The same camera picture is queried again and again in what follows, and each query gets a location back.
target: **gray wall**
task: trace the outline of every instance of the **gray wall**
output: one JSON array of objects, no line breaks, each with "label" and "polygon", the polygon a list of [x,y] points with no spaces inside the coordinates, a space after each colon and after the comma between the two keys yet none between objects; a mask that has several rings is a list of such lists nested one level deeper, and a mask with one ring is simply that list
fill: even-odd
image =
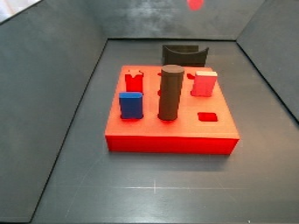
[{"label": "gray wall", "polygon": [[87,0],[109,38],[236,39],[264,0]]},{"label": "gray wall", "polygon": [[31,218],[105,42],[83,0],[0,26],[0,221]]},{"label": "gray wall", "polygon": [[299,1],[266,0],[237,43],[299,120]]}]

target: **red platform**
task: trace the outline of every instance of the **red platform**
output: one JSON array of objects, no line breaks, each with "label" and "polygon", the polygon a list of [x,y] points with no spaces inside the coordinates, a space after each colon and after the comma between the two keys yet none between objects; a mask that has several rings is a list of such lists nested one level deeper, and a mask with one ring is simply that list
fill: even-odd
[{"label": "red platform", "polygon": [[[126,91],[125,74],[144,73],[144,118],[122,120],[117,101]],[[192,76],[206,67],[185,67],[177,119],[157,118],[160,66],[122,66],[106,120],[106,147],[110,151],[229,154],[238,141],[238,132],[216,82],[210,97],[190,96]]]}]

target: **black cylinder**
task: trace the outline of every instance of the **black cylinder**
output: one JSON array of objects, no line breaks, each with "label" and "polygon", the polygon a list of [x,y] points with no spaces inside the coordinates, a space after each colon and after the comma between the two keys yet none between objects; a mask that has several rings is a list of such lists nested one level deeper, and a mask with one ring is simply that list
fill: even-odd
[{"label": "black cylinder", "polygon": [[164,121],[172,121],[177,118],[182,73],[184,69],[181,66],[162,66],[157,117]]}]

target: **black u-shaped block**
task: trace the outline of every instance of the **black u-shaped block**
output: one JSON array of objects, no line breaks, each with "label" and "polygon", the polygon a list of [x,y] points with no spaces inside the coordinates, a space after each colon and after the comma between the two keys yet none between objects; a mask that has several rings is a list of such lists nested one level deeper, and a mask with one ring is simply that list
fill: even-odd
[{"label": "black u-shaped block", "polygon": [[197,45],[162,45],[162,65],[204,67],[208,51],[198,51]]}]

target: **red light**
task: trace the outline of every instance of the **red light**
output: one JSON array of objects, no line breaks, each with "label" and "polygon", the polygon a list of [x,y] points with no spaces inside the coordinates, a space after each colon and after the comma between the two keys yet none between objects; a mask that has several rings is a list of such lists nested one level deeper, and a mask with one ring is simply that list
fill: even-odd
[{"label": "red light", "polygon": [[186,0],[186,3],[189,5],[190,11],[197,11],[202,6],[204,1],[202,0]]}]

